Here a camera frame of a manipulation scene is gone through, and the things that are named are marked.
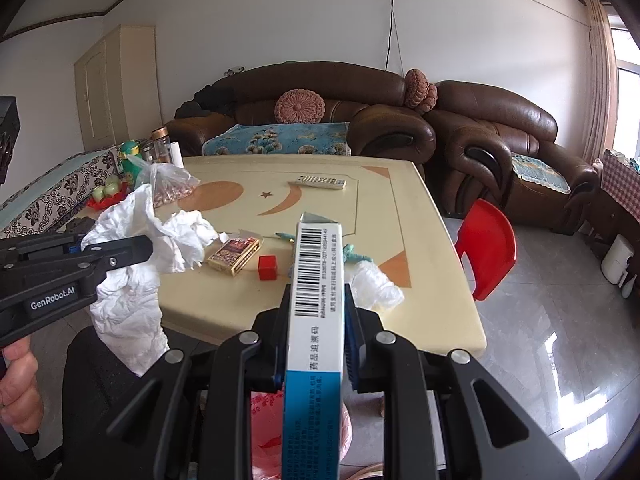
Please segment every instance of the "clear plastic bag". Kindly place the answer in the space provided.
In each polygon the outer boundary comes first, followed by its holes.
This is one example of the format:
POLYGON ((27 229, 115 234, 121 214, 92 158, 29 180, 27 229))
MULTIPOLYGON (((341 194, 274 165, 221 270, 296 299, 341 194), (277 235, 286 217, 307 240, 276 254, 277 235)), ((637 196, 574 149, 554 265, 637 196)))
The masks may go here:
POLYGON ((198 187, 200 180, 184 168, 174 164, 149 164, 138 156, 127 155, 127 159, 140 168, 136 179, 136 188, 143 184, 151 184, 154 196, 154 207, 160 207, 185 198, 198 187))
POLYGON ((371 310, 374 306, 389 310, 404 301, 400 287, 389 280, 373 262, 359 262, 350 279, 351 293, 356 306, 371 310))
MULTIPOLYGON (((251 458, 254 480, 279 480, 282 469, 282 414, 284 392, 251 394, 251 458)), ((353 427, 347 407, 342 404, 340 460, 351 446, 353 427)))

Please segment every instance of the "blue and white box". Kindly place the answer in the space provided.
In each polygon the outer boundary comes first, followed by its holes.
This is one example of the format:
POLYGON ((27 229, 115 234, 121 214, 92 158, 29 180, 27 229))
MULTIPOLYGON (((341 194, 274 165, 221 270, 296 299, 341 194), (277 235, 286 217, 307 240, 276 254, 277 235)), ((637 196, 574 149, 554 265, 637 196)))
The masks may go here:
POLYGON ((344 359, 342 227, 302 215, 285 373, 282 480, 336 480, 344 359))

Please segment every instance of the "glass jar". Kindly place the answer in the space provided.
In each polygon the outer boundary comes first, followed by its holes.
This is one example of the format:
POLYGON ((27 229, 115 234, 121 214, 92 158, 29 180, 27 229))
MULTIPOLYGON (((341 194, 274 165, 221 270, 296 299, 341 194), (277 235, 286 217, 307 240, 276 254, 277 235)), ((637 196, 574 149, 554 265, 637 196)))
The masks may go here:
POLYGON ((151 132, 151 141, 154 144, 154 162, 173 162, 171 158, 171 140, 169 131, 163 126, 151 132))
POLYGON ((155 162, 156 153, 154 151, 154 144, 152 140, 148 140, 142 147, 142 158, 149 164, 153 164, 155 162))

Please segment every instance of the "table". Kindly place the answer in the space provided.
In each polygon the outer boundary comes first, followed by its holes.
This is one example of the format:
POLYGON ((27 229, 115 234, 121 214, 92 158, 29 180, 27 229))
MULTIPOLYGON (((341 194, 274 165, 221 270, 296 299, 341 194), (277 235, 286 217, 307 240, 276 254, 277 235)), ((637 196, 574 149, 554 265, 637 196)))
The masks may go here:
POLYGON ((609 150, 602 155, 602 190, 640 222, 640 173, 617 160, 609 150))
POLYGON ((327 155, 224 155, 189 157, 184 163, 202 181, 200 187, 156 215, 165 220, 179 207, 200 209, 217 231, 257 232, 264 243, 234 278, 206 264, 162 276, 163 325, 219 344, 250 328, 258 312, 279 306, 292 250, 274 233, 294 234, 308 211, 340 222, 344 243, 371 256, 402 287, 404 303, 381 314, 386 329, 422 350, 484 351, 486 339, 464 271, 412 163, 327 155), (344 178, 347 186, 336 191, 288 184, 300 174, 344 178), (276 281, 258 279, 260 254, 276 255, 276 281))

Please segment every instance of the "green apple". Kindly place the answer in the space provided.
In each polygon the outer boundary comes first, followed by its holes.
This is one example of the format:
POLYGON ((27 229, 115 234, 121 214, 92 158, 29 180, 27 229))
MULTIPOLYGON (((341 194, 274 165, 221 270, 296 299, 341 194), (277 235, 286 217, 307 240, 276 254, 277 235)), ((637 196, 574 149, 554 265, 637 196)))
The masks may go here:
POLYGON ((117 175, 109 175, 104 183, 106 186, 109 184, 118 184, 118 186, 120 186, 120 179, 117 175))
POLYGON ((96 202, 101 202, 104 198, 104 186, 95 187, 93 195, 96 202))
POLYGON ((111 182, 104 186, 104 193, 106 196, 113 196, 117 192, 120 191, 120 183, 119 182, 111 182))

